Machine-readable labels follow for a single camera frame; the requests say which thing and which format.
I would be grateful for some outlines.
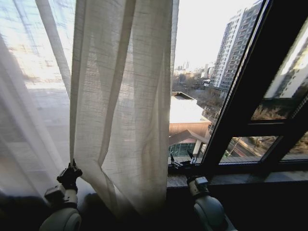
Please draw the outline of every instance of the window ledge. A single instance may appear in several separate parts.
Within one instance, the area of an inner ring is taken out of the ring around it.
[[[187,179],[184,175],[168,175],[167,188],[187,187],[186,180]],[[210,185],[279,183],[295,181],[308,181],[308,171],[272,172],[264,177],[254,174],[216,175],[210,181]]]

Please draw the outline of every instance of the cityscape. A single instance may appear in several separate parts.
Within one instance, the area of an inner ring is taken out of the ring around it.
[[[224,100],[233,84],[241,58],[251,37],[262,1],[249,7],[239,9],[226,24],[216,60],[203,66],[191,68],[190,60],[174,68],[172,91],[177,100],[181,100],[182,110],[187,114],[198,113],[194,121],[177,126],[180,135],[171,129],[174,124],[170,118],[169,156],[180,161],[188,160],[188,153],[201,161],[206,145],[213,132]],[[252,120],[287,118],[300,103],[308,91],[308,23],[298,34],[287,57],[282,63],[264,99],[256,109]],[[187,104],[202,110],[186,110]],[[174,114],[174,101],[171,98],[170,115]],[[203,125],[201,131],[195,125],[199,120]],[[265,154],[277,137],[233,137],[221,162],[257,161]],[[284,159],[307,158],[308,133],[290,150]]]

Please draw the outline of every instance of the window frame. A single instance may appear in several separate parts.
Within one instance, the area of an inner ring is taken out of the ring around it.
[[[306,20],[305,4],[298,4],[273,0],[262,2],[202,162],[194,168],[195,174],[211,178],[216,174],[308,169],[308,160],[281,161],[308,130],[305,121],[308,94],[287,119],[251,120]],[[247,136],[278,138],[260,161],[220,163],[232,137]]]

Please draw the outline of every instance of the building facade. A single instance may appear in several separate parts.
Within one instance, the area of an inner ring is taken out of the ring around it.
[[[252,32],[262,1],[239,10],[228,22],[220,46],[210,86],[228,92]]]

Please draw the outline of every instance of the window pane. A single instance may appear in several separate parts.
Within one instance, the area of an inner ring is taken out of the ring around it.
[[[252,120],[285,119],[308,92],[308,21],[298,34]]]
[[[259,161],[277,137],[233,137],[220,162]]]
[[[308,132],[296,143],[296,145],[284,156],[283,160],[308,159]]]
[[[201,162],[253,31],[262,1],[255,2],[180,1],[169,138],[181,145],[174,157],[189,158],[189,151]]]

